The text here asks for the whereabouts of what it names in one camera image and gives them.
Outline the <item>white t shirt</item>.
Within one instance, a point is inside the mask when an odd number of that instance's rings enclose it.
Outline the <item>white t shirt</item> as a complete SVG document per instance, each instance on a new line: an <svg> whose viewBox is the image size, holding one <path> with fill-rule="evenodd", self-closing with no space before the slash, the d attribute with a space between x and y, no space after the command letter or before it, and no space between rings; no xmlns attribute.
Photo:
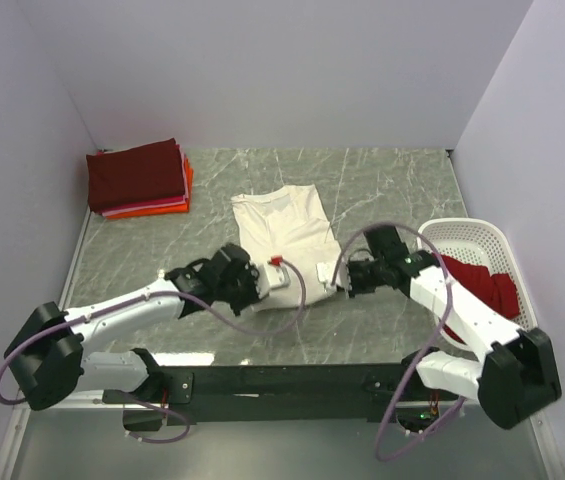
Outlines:
<svg viewBox="0 0 565 480"><path fill-rule="evenodd" d="M316 265L333 262L341 253L315 185L285 185L261 195L231 198L239 244L255 263L280 255L301 273L308 305L324 301Z"/></svg>

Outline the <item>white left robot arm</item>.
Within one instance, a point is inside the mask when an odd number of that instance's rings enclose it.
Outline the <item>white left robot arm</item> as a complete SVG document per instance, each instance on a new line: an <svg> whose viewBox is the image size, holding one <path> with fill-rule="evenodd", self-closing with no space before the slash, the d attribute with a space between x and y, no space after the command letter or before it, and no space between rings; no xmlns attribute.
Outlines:
<svg viewBox="0 0 565 480"><path fill-rule="evenodd" d="M94 305L35 308L7 347L4 359L34 411L77 391L122 390L138 401L155 399L162 378L146 354L110 355L103 347L159 322L184 318L216 302L234 314L265 299L273 286L262 263L228 243L211 258L164 273L147 286Z"/></svg>

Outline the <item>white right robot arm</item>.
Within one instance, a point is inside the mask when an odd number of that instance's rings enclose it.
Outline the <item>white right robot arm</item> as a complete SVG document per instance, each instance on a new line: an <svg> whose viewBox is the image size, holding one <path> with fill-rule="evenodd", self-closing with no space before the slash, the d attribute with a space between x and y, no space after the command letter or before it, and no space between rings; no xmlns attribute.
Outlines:
<svg viewBox="0 0 565 480"><path fill-rule="evenodd" d="M427 342L407 359L389 405L403 391L422 399L445 391L480 405L498 427L509 430L562 397L550 337L541 330L503 233L474 219L438 219L415 231L418 248L409 251L402 226L389 222L361 230L371 257L346 264L350 296L390 287L426 308L437 319L433 339L443 338L472 354L471 359L434 349ZM452 262L503 275L513 284L517 313L500 313L451 272Z"/></svg>

